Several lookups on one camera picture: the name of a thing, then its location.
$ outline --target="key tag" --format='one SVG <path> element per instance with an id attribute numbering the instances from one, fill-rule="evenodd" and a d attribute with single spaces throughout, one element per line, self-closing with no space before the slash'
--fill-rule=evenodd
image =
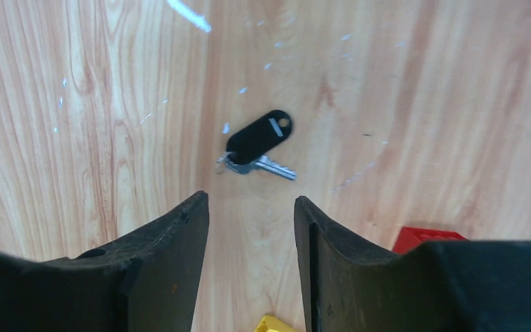
<path id="1" fill-rule="evenodd" d="M 217 160 L 217 169 L 225 159 L 237 165 L 251 163 L 287 140 L 293 127 L 292 118 L 284 111 L 265 114 L 229 138 L 225 153 Z"/>

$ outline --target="yellow lego brick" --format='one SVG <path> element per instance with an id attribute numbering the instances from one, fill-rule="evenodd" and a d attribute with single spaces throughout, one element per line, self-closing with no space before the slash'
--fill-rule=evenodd
<path id="1" fill-rule="evenodd" d="M 297 332 L 274 316 L 264 315 L 254 332 Z"/>

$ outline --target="wood grain surface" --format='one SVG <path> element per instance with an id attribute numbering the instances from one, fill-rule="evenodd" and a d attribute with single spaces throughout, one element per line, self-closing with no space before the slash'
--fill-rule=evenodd
<path id="1" fill-rule="evenodd" d="M 205 190 L 193 330 L 303 330 L 299 195 L 386 247 L 531 239 L 531 1 L 184 2 L 209 33 L 163 0 L 0 0 L 4 252 L 74 257 Z M 215 174 L 271 109 L 297 181 Z"/>

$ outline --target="white scratch mark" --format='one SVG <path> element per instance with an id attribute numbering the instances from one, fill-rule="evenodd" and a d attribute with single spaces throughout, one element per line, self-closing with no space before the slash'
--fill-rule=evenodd
<path id="1" fill-rule="evenodd" d="M 275 119 L 270 118 L 270 124 L 272 124 L 272 128 L 274 128 L 274 131 L 276 132 L 276 135 L 278 135 L 278 137 L 283 137 L 282 129 L 278 125 L 278 122 L 276 122 Z"/>
<path id="2" fill-rule="evenodd" d="M 197 28 L 206 33 L 210 33 L 211 26 L 204 16 L 196 14 L 192 9 L 181 3 L 179 0 L 166 0 L 166 2 L 172 7 L 172 9 L 188 21 L 192 22 Z"/>
<path id="3" fill-rule="evenodd" d="M 339 187 L 336 187 L 335 189 L 331 190 L 330 192 L 337 192 L 340 189 L 345 188 L 349 183 L 352 183 L 353 181 L 357 180 L 363 173 L 365 173 L 366 170 L 372 168 L 376 164 L 376 161 L 372 161 L 369 164 L 367 164 L 360 172 L 356 172 L 354 176 L 348 178 L 343 182 Z"/>
<path id="4" fill-rule="evenodd" d="M 150 116 L 151 116 L 151 113 L 150 113 L 150 114 L 148 114 L 148 115 L 147 115 L 147 116 L 146 116 L 145 118 L 143 118 L 143 120 L 141 120 L 141 121 L 139 122 L 139 124 L 141 125 L 141 123 L 142 123 L 142 122 L 144 122 L 144 121 L 145 121 L 145 119 L 149 118 Z"/>

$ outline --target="wooden table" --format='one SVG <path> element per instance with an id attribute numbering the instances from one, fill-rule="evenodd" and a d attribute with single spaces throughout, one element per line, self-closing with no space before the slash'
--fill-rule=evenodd
<path id="1" fill-rule="evenodd" d="M 531 239 L 531 1 L 0 1 L 0 249 L 74 257 L 196 190 L 194 331 L 304 329 L 292 206 L 382 246 L 402 225 Z M 215 174 L 271 109 L 295 169 Z M 225 126 L 229 133 L 223 133 Z"/>

